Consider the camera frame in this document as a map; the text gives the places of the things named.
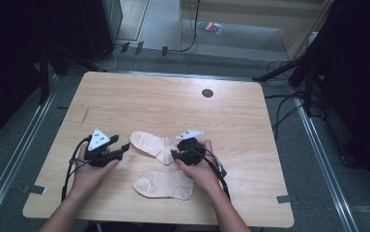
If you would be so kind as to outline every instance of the person's right hand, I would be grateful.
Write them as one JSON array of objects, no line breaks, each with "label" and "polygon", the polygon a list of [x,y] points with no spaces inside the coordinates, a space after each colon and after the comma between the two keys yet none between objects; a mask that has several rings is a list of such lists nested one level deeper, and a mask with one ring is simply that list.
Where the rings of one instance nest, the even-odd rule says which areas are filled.
[{"label": "person's right hand", "polygon": [[[199,141],[199,143],[208,151],[213,154],[212,142],[211,140]],[[209,161],[212,161],[210,153],[206,151],[206,158]],[[196,183],[204,192],[207,192],[210,189],[220,188],[218,178],[213,172],[209,164],[202,159],[196,165],[187,166],[180,159],[175,159],[175,162],[181,167],[183,172]]]}]

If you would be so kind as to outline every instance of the hand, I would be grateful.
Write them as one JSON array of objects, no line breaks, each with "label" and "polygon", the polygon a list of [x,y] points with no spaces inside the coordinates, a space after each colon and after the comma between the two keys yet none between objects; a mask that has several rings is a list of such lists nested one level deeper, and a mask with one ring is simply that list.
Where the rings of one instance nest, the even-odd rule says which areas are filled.
[{"label": "hand", "polygon": [[67,197],[73,196],[85,200],[89,194],[98,186],[100,180],[114,169],[119,161],[117,159],[109,162],[105,167],[94,167],[84,163],[87,143],[83,143],[79,149],[78,161],[75,167],[75,176],[70,193]]},{"label": "hand", "polygon": [[[212,142],[211,140],[199,141],[199,143],[208,151],[213,153]],[[206,159],[212,161],[210,153],[206,151]],[[197,165],[187,166],[180,159],[175,159],[175,162],[181,167],[183,172],[196,183],[204,192],[207,192],[211,189],[220,188],[218,178],[213,172],[209,164],[202,159]]]}]

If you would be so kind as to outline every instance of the person's left hand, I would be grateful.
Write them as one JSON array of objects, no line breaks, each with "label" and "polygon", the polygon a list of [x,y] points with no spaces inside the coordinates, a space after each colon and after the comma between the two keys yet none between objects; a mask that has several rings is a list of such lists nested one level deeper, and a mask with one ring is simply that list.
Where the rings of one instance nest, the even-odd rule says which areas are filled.
[{"label": "person's left hand", "polygon": [[100,180],[114,169],[119,161],[117,159],[109,162],[105,167],[94,167],[89,163],[83,163],[81,160],[85,160],[85,151],[87,143],[81,145],[78,155],[78,161],[76,162],[75,173],[73,178],[73,184],[68,197],[77,197],[79,200],[85,200],[89,194],[100,183]]}]

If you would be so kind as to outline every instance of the scratch on table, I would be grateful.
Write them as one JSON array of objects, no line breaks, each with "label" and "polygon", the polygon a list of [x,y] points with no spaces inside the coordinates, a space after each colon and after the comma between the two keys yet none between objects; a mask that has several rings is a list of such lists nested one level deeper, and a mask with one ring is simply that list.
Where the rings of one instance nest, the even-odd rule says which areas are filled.
[{"label": "scratch on table", "polygon": [[86,116],[88,115],[88,112],[89,112],[89,107],[85,111],[85,115],[83,116],[83,119],[82,119],[82,122],[81,122],[80,127],[82,126],[83,122],[85,122],[85,119],[86,119]]}]

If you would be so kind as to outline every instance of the table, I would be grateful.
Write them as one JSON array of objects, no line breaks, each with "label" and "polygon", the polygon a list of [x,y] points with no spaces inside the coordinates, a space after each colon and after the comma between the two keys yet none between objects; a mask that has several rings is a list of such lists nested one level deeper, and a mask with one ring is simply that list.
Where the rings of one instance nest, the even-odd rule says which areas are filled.
[{"label": "table", "polygon": [[[313,32],[324,24],[333,0],[202,0],[198,20],[278,28],[290,60],[300,56]],[[194,20],[197,0],[181,0],[178,49],[182,20]]]},{"label": "table", "polygon": [[[202,96],[211,89],[213,96]],[[291,227],[287,195],[261,85],[207,78],[87,72],[75,93],[36,181],[42,195],[30,193],[23,214],[49,218],[61,202],[68,161],[78,142],[100,129],[119,134],[111,151],[129,141],[134,131],[175,139],[187,129],[200,130],[226,171],[232,203],[248,226]],[[198,187],[187,201],[148,199],[132,186],[149,170],[180,169],[163,165],[130,146],[120,164],[106,176],[80,211],[89,220],[216,224],[210,200]]]}]

